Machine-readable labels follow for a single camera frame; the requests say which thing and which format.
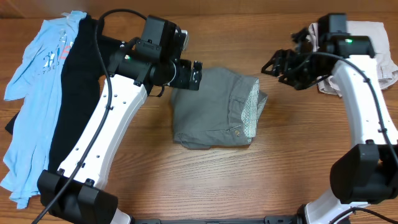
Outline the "grey shorts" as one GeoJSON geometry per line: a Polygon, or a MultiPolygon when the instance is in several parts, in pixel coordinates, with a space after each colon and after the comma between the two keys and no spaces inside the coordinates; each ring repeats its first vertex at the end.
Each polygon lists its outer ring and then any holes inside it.
{"type": "Polygon", "coordinates": [[[198,91],[172,90],[173,140],[188,149],[245,146],[267,102],[257,77],[207,68],[198,91]]]}

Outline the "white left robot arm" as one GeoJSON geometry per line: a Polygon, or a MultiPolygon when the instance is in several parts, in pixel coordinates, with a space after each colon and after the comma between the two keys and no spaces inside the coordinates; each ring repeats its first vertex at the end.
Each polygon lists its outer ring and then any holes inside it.
{"type": "Polygon", "coordinates": [[[38,179],[43,214],[71,223],[134,223],[120,211],[118,198],[105,191],[123,136],[154,86],[198,90],[202,64],[184,60],[189,35],[175,23],[145,17],[141,36],[128,42],[102,34],[94,44],[105,74],[104,89],[79,140],[55,172],[38,179]]]}

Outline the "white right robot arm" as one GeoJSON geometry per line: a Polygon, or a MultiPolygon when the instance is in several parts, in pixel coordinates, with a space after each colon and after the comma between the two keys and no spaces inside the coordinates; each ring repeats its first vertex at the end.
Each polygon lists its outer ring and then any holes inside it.
{"type": "Polygon", "coordinates": [[[278,50],[262,73],[296,90],[334,78],[348,116],[351,149],[333,164],[330,188],[321,197],[295,215],[267,216],[266,223],[348,223],[351,214],[397,197],[397,128],[379,86],[371,39],[350,34],[344,13],[319,18],[315,40],[308,35],[308,29],[293,34],[296,48],[278,50]]]}

